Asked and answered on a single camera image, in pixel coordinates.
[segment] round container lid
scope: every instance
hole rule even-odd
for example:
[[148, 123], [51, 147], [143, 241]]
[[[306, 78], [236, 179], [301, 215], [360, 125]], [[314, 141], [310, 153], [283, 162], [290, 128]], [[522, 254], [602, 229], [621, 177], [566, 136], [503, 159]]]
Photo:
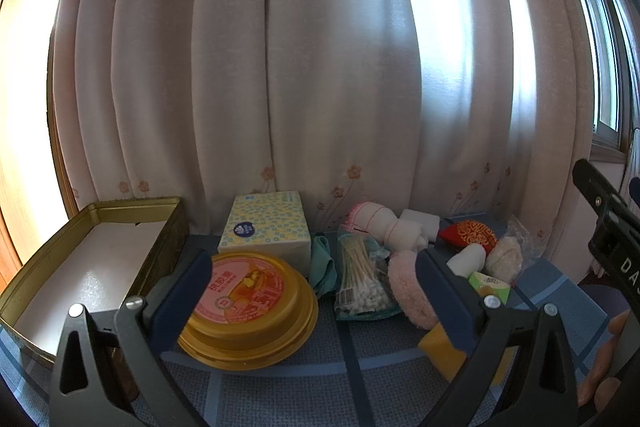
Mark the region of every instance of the round container lid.
[[253, 252], [219, 254], [178, 343], [214, 367], [256, 369], [295, 352], [317, 319], [316, 296], [284, 261]]

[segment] clear plastic bag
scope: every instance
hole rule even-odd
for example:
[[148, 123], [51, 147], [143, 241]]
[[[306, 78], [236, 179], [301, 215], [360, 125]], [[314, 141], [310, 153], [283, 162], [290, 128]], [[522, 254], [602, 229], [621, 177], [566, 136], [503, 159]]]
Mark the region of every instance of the clear plastic bag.
[[484, 271], [508, 284], [539, 259], [545, 251], [543, 243], [529, 233], [517, 217], [511, 216], [507, 232], [487, 256]]
[[339, 233], [342, 281], [335, 296], [338, 320], [371, 321], [401, 310], [388, 285], [388, 249], [367, 235]]

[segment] metal screw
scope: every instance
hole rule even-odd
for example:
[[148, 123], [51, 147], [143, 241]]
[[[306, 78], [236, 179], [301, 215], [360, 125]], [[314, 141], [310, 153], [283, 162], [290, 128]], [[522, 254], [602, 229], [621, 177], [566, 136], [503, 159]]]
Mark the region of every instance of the metal screw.
[[133, 297], [129, 297], [127, 299], [127, 301], [125, 302], [125, 306], [130, 310], [137, 310], [138, 308], [140, 308], [140, 306], [142, 306], [142, 302], [144, 302], [142, 297], [134, 295]]
[[549, 315], [549, 317], [555, 317], [558, 315], [558, 307], [551, 302], [545, 304], [544, 311]]
[[82, 304], [71, 304], [71, 308], [69, 308], [69, 315], [71, 317], [79, 317], [82, 314]]
[[487, 295], [484, 298], [484, 305], [491, 310], [497, 310], [501, 304], [500, 299], [495, 295]]

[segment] yellow sponge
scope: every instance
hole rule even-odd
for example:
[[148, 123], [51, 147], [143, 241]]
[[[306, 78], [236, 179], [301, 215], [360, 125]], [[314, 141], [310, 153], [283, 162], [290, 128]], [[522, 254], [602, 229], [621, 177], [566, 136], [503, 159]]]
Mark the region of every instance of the yellow sponge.
[[[466, 360], [466, 353], [457, 350], [451, 345], [449, 337], [440, 323], [424, 336], [418, 344], [418, 347], [427, 354], [431, 363], [433, 363], [440, 374], [449, 382], [455, 378], [460, 367], [462, 367], [462, 364]], [[515, 350], [515, 347], [505, 349], [491, 385], [498, 385], [504, 380]]]

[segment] barcode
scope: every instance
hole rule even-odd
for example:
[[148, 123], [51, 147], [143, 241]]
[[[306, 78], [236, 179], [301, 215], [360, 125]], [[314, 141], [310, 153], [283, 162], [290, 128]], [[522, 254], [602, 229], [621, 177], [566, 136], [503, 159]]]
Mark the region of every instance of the barcode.
[[340, 290], [338, 295], [335, 297], [338, 301], [338, 306], [350, 306], [353, 304], [353, 288], [346, 288], [344, 290]]

